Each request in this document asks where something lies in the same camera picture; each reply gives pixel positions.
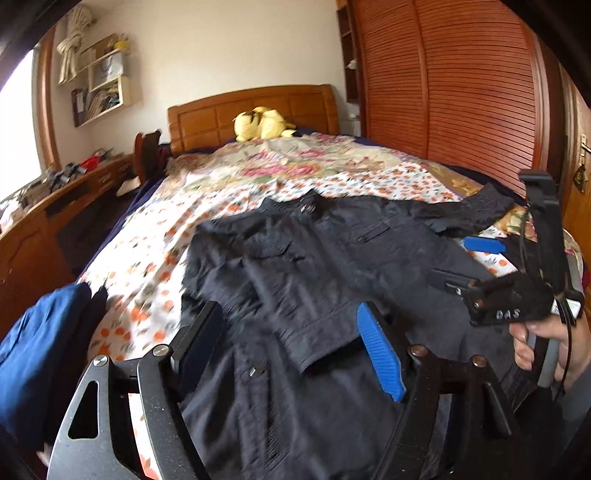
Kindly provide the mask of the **person's right forearm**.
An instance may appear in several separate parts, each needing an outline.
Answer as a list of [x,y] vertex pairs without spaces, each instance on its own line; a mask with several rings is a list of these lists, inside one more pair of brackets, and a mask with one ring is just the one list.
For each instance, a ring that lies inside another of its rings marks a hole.
[[590,410],[590,389],[590,365],[587,365],[553,411],[550,436],[559,451],[569,446],[583,426]]

